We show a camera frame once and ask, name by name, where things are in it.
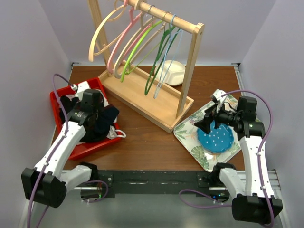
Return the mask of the light blue wire hanger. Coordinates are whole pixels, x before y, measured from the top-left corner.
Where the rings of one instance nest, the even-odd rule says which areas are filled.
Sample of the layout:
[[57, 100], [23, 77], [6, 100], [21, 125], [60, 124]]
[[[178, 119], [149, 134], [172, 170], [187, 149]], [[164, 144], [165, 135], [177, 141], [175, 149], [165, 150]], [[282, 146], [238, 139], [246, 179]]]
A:
[[176, 56], [176, 53], [177, 53], [177, 51], [175, 51], [175, 54], [173, 55], [173, 59], [171, 60], [171, 63], [169, 64], [167, 70], [164, 72], [165, 61], [167, 60], [167, 55], [168, 55], [168, 53], [170, 51], [170, 48], [171, 48], [172, 44], [174, 43], [177, 35], [181, 34], [181, 37], [180, 37], [180, 40], [179, 40], [178, 46], [177, 46], [177, 49], [179, 49], [180, 41], [181, 41], [181, 38], [182, 38], [182, 35], [183, 35], [183, 31], [181, 31], [180, 28], [172, 35], [172, 31], [174, 30], [174, 29], [172, 29], [172, 25], [173, 25], [173, 20], [175, 19], [175, 17], [176, 17], [176, 14], [174, 14], [172, 16], [172, 19], [171, 19], [171, 22], [170, 22], [170, 25], [169, 25], [169, 30], [170, 30], [169, 45], [168, 45], [168, 47], [167, 47], [167, 49], [165, 51], [164, 57], [163, 57], [163, 63], [162, 63], [162, 68], [161, 68], [161, 75], [160, 75], [159, 82], [158, 82], [158, 84], [156, 86], [156, 89], [155, 89], [155, 92], [154, 92], [154, 95], [153, 95], [154, 99], [157, 98], [158, 93], [159, 93], [159, 91], [160, 91], [160, 89], [161, 89], [161, 87], [162, 87], [162, 85], [163, 85], [163, 83], [164, 83], [164, 81], [166, 79], [167, 73], [168, 73], [168, 71], [169, 71], [169, 69], [171, 67], [171, 64], [172, 64], [173, 60], [175, 59], [175, 56]]

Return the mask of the navy tank top red trim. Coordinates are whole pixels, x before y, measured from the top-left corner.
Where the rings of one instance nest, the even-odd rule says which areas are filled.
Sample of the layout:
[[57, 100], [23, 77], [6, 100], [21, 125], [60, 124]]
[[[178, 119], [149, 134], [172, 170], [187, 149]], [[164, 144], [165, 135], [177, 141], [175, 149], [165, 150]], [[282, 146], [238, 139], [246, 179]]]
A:
[[103, 96], [103, 110], [98, 113], [98, 118], [94, 126], [94, 133], [97, 137], [113, 139], [117, 137], [114, 123], [117, 122], [119, 110], [110, 104], [107, 98]]

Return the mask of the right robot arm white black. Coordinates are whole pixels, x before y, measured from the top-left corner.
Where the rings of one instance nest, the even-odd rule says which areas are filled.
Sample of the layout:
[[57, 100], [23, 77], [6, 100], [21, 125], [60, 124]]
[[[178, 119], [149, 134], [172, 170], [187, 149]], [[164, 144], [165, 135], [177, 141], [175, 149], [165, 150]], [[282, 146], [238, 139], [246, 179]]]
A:
[[243, 152], [245, 181], [238, 176], [231, 164], [217, 163], [210, 174], [213, 184], [225, 185], [230, 199], [233, 218], [237, 221], [252, 222], [264, 227], [272, 227], [275, 217], [282, 211], [283, 203], [275, 197], [272, 189], [266, 158], [266, 131], [262, 122], [256, 121], [257, 100], [241, 96], [235, 112], [224, 107], [225, 95], [212, 95], [214, 105], [205, 111], [202, 120], [194, 125], [204, 133], [211, 132], [211, 123], [215, 127], [225, 124], [237, 133], [237, 139]]

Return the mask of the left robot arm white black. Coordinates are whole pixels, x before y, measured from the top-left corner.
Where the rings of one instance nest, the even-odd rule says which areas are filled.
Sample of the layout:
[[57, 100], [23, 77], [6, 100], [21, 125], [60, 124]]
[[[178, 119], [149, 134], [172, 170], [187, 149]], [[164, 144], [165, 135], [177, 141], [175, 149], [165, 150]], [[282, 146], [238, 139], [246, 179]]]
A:
[[26, 199], [57, 208], [73, 188], [82, 183], [87, 186], [97, 184], [96, 165], [82, 163], [71, 171], [62, 171], [78, 142], [93, 132], [98, 115], [103, 109], [102, 93], [86, 89], [80, 102], [68, 113], [64, 128], [46, 155], [33, 169], [25, 168], [22, 172], [21, 180]]

